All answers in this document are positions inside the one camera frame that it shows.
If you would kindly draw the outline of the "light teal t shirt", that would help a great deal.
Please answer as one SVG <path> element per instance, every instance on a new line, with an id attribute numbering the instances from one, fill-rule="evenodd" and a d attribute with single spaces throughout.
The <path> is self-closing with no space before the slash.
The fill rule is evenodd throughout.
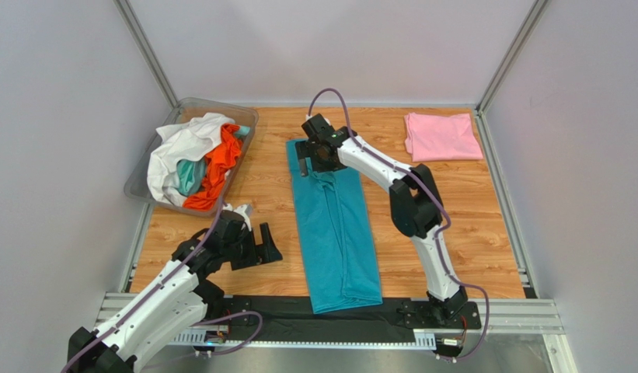
<path id="1" fill-rule="evenodd" d="M 202 180 L 206 174 L 207 165 L 203 159 L 190 161 L 181 159 L 176 164 L 176 171 L 179 177 L 178 192 L 189 197 L 201 189 Z"/>

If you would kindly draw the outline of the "left aluminium frame post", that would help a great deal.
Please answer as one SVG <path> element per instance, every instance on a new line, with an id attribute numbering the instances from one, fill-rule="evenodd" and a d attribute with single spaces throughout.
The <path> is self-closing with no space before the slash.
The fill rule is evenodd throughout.
<path id="1" fill-rule="evenodd" d="M 129 29 L 131 36 L 152 73 L 156 84 L 160 88 L 163 97 L 171 108 L 175 107 L 179 100 L 172 88 L 169 78 L 164 72 L 161 63 L 155 54 L 154 48 L 144 31 L 133 5 L 128 0 L 114 0 L 113 3 L 117 7 L 118 12 Z"/>

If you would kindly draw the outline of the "aluminium frame post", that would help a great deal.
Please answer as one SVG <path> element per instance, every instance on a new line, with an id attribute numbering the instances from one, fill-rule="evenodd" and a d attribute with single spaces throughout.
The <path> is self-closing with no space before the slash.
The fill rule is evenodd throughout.
<path id="1" fill-rule="evenodd" d="M 493 74 L 490 83 L 486 87 L 484 94 L 479 101 L 476 109 L 480 116 L 483 116 L 491 107 L 493 100 L 500 90 L 507 74 L 512 69 L 514 63 L 518 59 L 528 39 L 532 35 L 534 28 L 538 25 L 546 8 L 549 6 L 549 0 L 535 0 L 532 3 L 527 15 L 525 16 L 521 26 L 516 32 L 511 44 L 505 52 L 497 70 Z"/>
<path id="2" fill-rule="evenodd" d="M 128 0 L 114 0 L 113 3 L 117 7 L 118 12 L 129 29 L 131 36 L 152 73 L 156 84 L 160 88 L 163 97 L 171 108 L 175 107 L 179 100 L 172 88 L 169 78 L 164 72 L 161 63 L 155 54 L 154 48 L 144 31 L 133 5 Z"/>

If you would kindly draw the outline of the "folded pink t shirt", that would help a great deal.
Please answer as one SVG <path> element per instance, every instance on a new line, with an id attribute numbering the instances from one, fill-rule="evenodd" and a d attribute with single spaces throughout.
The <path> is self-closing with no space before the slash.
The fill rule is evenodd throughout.
<path id="1" fill-rule="evenodd" d="M 413 162 L 483 159 L 468 113 L 448 117 L 408 113 L 404 121 L 406 151 Z"/>

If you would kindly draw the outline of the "white t shirt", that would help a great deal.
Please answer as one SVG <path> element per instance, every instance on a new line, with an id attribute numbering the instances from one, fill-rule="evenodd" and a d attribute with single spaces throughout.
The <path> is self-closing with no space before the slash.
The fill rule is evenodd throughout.
<path id="1" fill-rule="evenodd" d="M 153 200 L 181 206 L 186 200 L 178 190 L 176 164 L 181 159 L 197 161 L 221 144 L 223 124 L 234 124 L 231 117 L 220 113 L 206 113 L 183 124 L 170 124 L 156 129 L 162 139 L 150 156 L 147 185 Z"/>

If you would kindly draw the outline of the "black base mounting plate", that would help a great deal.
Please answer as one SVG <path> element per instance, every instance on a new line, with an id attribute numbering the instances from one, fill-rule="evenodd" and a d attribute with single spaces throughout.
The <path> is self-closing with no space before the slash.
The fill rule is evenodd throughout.
<path id="1" fill-rule="evenodd" d="M 254 340 L 266 342 L 405 343 L 414 340 L 415 329 L 460 333 L 483 326 L 474 302 L 439 320 L 429 301 L 409 298 L 383 298 L 380 305 L 315 314 L 308 297 L 235 295 L 209 305 L 200 320 L 243 311 L 261 314 L 263 326 Z"/>

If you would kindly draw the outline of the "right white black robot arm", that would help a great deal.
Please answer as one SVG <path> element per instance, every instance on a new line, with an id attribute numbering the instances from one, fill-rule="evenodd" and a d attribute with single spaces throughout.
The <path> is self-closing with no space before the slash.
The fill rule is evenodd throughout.
<path id="1" fill-rule="evenodd" d="M 302 130 L 307 138 L 295 147 L 301 175 L 352 169 L 379 185 L 389 196 L 392 223 L 420 258 L 429 315 L 440 324 L 462 320 L 469 299 L 453 274 L 441 231 L 443 204 L 430 169 L 396 161 L 349 127 L 334 128 L 321 114 L 307 116 Z"/>

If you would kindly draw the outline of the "right aluminium frame post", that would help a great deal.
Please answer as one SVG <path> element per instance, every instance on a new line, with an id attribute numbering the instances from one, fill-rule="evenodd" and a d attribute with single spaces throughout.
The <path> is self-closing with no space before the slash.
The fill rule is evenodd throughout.
<path id="1" fill-rule="evenodd" d="M 514 63 L 518 59 L 528 39 L 532 35 L 534 28 L 538 25 L 546 8 L 549 6 L 549 0 L 535 0 L 532 3 L 527 15 L 525 16 L 521 26 L 516 32 L 511 44 L 505 52 L 497 70 L 493 74 L 490 83 L 486 87 L 484 94 L 479 101 L 476 109 L 480 116 L 483 116 L 491 107 L 493 100 L 500 90 L 507 74 L 512 69 Z"/>

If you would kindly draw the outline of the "orange t shirt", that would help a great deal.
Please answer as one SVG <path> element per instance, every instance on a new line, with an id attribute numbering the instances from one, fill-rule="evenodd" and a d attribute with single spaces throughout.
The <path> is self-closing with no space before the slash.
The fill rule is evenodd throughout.
<path id="1" fill-rule="evenodd" d="M 226 184 L 228 171 L 235 167 L 242 154 L 243 141 L 236 135 L 238 130 L 236 124 L 221 126 L 221 144 L 204 156 L 207 168 L 200 189 L 183 202 L 184 208 L 209 211 L 216 204 Z"/>

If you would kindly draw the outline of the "aluminium front rail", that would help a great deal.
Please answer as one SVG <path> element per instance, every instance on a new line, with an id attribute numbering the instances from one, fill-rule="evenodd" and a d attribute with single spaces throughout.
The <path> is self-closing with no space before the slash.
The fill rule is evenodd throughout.
<path id="1" fill-rule="evenodd" d="M 248 336 L 253 347 L 432 349 L 438 336 L 465 332 L 469 342 L 487 336 L 562 334 L 563 324 L 547 299 L 473 299 L 460 315 L 438 324 L 424 298 L 385 298 L 381 305 L 315 315 L 309 298 L 228 295 L 231 322 L 187 327 L 162 345 L 232 347 Z"/>

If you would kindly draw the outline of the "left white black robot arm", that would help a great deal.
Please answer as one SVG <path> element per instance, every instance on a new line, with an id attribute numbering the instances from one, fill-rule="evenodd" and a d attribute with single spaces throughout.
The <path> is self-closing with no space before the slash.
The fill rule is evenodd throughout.
<path id="1" fill-rule="evenodd" d="M 77 329 L 68 341 L 64 372 L 140 372 L 169 342 L 193 326 L 257 318 L 231 312 L 225 293 L 209 276 L 227 263 L 232 270 L 274 263 L 283 256 L 270 226 L 260 224 L 256 242 L 251 207 L 227 205 L 209 228 L 181 242 L 146 288 L 115 315 L 92 329 Z"/>

